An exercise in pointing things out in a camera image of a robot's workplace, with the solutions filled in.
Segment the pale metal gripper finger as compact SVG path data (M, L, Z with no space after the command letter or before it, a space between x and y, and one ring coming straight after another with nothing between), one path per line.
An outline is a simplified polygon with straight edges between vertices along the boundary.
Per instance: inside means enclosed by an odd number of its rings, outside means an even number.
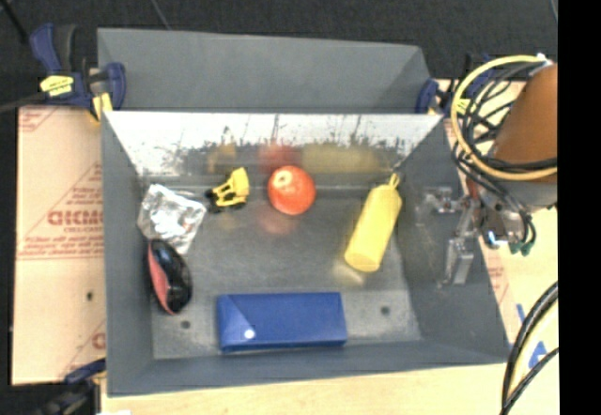
M419 214L453 214L464 209L464 200L454 196L449 186L428 187L424 190L419 204Z
M453 235L448 239L444 256L442 283L464 285L470 274L475 257L475 232L472 215L464 211L460 216Z

